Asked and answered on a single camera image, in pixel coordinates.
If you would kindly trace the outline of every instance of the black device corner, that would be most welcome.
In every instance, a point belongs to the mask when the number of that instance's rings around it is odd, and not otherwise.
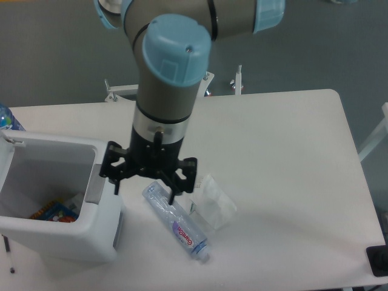
[[[388,276],[388,246],[373,246],[366,249],[369,264],[376,277]]]

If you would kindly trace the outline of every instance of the light blue joint cap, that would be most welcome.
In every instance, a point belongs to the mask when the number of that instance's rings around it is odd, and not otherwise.
[[[124,25],[125,14],[127,13],[128,7],[129,5],[131,5],[131,3],[132,3],[132,0],[122,0],[120,16],[121,16],[121,21],[123,25]]]
[[[206,74],[212,41],[206,28],[177,14],[156,17],[142,44],[145,63],[165,83],[188,87]]]
[[[104,25],[104,27],[106,29],[116,29],[117,27],[114,27],[113,25],[111,25],[109,20],[105,17],[104,13],[102,12],[102,10],[101,10],[101,8],[100,8],[100,6],[98,4],[98,0],[94,0],[94,4],[95,4],[95,9],[97,11],[99,20],[101,20],[101,22]]]
[[[283,18],[286,0],[257,0],[253,33],[278,25]]]

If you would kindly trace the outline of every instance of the white table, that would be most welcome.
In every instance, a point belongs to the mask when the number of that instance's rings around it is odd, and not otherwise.
[[[29,131],[126,147],[134,105],[12,110]],[[190,259],[144,201],[151,180],[134,177],[120,189],[128,211],[115,262],[43,257],[11,241],[16,273],[0,252],[1,290],[293,291],[388,283],[372,275],[367,260],[366,247],[384,239],[334,91],[198,100],[180,157],[188,156],[238,208],[227,227],[205,229],[207,263]]]

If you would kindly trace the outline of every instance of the white trash bin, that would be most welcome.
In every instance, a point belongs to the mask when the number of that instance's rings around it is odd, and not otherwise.
[[[107,143],[3,130],[0,136],[0,233],[41,254],[86,261],[116,257],[125,207],[99,176]],[[32,220],[50,201],[85,193],[75,222]]]

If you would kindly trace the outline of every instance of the bottle label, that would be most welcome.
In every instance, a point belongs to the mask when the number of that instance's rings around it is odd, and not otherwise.
[[[12,120],[8,116],[0,118],[0,129],[11,129],[12,125]]]
[[[176,237],[187,247],[193,247],[193,240],[188,236],[188,234],[179,226],[179,224],[174,221],[172,224],[172,231]]]

